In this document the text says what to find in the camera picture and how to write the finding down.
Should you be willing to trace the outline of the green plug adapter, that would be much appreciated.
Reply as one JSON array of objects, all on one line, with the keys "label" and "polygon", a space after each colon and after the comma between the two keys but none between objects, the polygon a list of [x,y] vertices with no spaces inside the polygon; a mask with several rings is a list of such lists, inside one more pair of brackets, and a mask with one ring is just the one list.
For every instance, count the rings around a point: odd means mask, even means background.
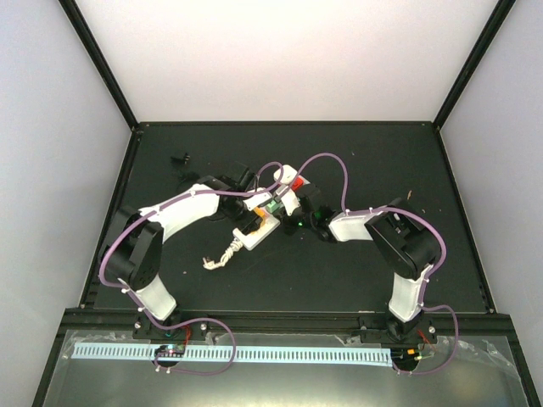
[{"label": "green plug adapter", "polygon": [[273,214],[279,208],[280,208],[280,203],[278,203],[275,200],[272,200],[269,204],[266,205],[266,211],[270,214]]}]

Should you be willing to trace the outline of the yellow cube socket adapter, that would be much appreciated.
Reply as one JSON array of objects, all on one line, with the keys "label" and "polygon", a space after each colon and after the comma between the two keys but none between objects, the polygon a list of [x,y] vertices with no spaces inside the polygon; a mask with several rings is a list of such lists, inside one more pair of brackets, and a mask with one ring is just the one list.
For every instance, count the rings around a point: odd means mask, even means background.
[{"label": "yellow cube socket adapter", "polygon": [[253,209],[253,214],[253,220],[251,221],[249,226],[249,233],[255,233],[259,229],[261,229],[266,224],[269,216],[269,214],[264,209],[258,207]]}]

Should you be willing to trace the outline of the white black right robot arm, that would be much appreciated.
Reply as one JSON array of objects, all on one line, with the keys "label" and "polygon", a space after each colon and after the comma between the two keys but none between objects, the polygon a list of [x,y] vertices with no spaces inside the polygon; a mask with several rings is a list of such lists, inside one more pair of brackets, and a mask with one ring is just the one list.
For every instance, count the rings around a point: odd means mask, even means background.
[{"label": "white black right robot arm", "polygon": [[423,316],[429,277],[446,257],[444,239],[404,198],[376,209],[337,211],[311,183],[294,194],[297,206],[279,203],[271,210],[287,234],[305,227],[327,243],[374,242],[394,272],[385,329],[392,341],[406,341]]}]

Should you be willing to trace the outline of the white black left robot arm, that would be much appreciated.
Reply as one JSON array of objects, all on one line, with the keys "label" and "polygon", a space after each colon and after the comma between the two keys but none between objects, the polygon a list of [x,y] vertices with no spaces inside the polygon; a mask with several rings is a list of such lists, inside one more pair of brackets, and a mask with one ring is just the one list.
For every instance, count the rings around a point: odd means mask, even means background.
[{"label": "white black left robot arm", "polygon": [[261,217],[246,202],[255,198],[258,205],[263,204],[273,187],[257,187],[256,178],[248,170],[235,178],[206,176],[162,203],[119,209],[106,235],[98,279],[130,296],[153,319],[152,327],[160,336],[175,337],[182,329],[182,318],[160,277],[164,244],[193,223],[217,214],[236,222],[247,220],[249,230],[258,231]]}]

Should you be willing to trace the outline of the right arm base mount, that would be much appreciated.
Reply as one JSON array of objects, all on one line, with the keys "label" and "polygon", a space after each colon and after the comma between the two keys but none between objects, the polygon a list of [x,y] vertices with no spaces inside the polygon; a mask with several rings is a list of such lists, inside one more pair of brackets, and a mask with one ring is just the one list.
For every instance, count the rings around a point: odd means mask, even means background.
[{"label": "right arm base mount", "polygon": [[422,334],[431,343],[436,343],[434,334],[429,331],[433,322],[424,313],[408,322],[402,322],[388,313],[368,314],[360,316],[358,324],[357,335],[364,343],[418,345],[423,343]]}]

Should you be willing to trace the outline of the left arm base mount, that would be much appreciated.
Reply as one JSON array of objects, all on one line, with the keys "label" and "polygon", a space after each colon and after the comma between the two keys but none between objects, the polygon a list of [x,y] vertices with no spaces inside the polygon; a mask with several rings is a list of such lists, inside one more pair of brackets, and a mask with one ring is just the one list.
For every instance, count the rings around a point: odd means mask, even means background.
[{"label": "left arm base mount", "polygon": [[135,319],[132,336],[135,339],[148,339],[151,342],[170,340],[182,342],[204,335],[209,325],[208,321],[197,321],[175,329],[163,329],[157,327],[146,315],[142,315]]}]

